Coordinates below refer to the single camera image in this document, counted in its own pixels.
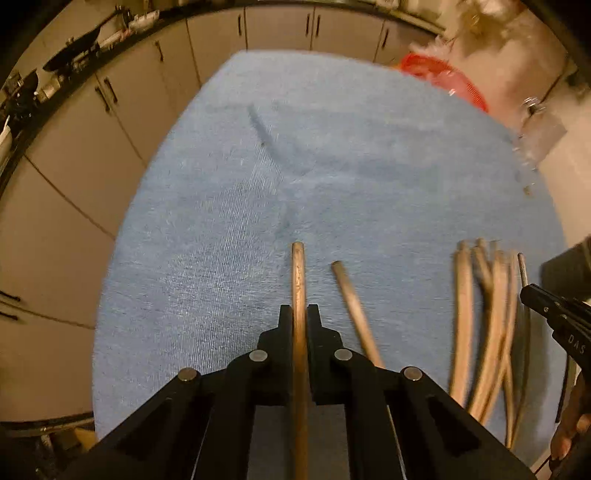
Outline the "person's right hand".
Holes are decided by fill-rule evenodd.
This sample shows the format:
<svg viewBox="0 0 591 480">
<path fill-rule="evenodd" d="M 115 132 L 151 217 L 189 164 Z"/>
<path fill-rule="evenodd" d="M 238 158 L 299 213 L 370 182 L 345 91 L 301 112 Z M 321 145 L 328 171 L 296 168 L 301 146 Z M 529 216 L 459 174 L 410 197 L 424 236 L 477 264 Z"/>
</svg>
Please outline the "person's right hand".
<svg viewBox="0 0 591 480">
<path fill-rule="evenodd" d="M 590 384 L 583 373 L 577 377 L 561 421 L 551 440 L 552 460 L 563 460 L 569 453 L 576 435 L 584 435 L 590 428 Z"/>
</svg>

